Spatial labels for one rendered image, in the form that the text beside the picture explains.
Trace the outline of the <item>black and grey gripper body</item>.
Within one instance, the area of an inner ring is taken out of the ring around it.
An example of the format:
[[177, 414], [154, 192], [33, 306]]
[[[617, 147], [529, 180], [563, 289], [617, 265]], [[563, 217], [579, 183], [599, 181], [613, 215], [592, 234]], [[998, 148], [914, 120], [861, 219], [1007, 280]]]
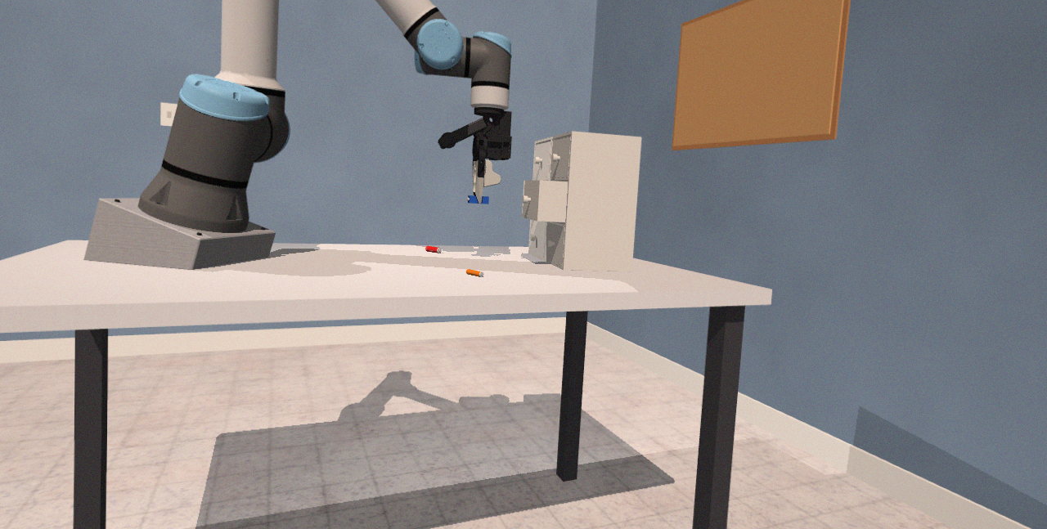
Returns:
[[487, 125], [486, 129], [474, 134], [474, 160], [478, 160], [478, 144], [483, 144], [483, 151], [486, 151], [489, 160], [511, 158], [511, 113], [500, 108], [474, 108], [474, 114], [483, 116]]

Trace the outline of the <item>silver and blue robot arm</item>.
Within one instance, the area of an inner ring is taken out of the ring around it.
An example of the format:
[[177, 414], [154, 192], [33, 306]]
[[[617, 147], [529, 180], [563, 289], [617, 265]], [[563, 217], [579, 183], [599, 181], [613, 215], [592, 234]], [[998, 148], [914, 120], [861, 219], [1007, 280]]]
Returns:
[[[472, 107], [509, 108], [507, 37], [461, 37], [430, 0], [376, 2], [414, 46], [416, 72], [471, 78]], [[290, 138], [285, 89], [276, 79], [277, 39], [279, 0], [222, 0], [220, 74], [186, 78], [160, 172], [138, 208], [193, 230], [246, 230], [254, 160], [276, 157]]]

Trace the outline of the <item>beige chest of drawers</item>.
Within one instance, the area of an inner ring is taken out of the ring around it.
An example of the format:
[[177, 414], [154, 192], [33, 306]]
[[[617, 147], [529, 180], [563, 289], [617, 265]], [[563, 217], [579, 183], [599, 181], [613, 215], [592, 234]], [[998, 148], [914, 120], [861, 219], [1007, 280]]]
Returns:
[[571, 137], [562, 271], [632, 271], [642, 137], [566, 132], [535, 145]]

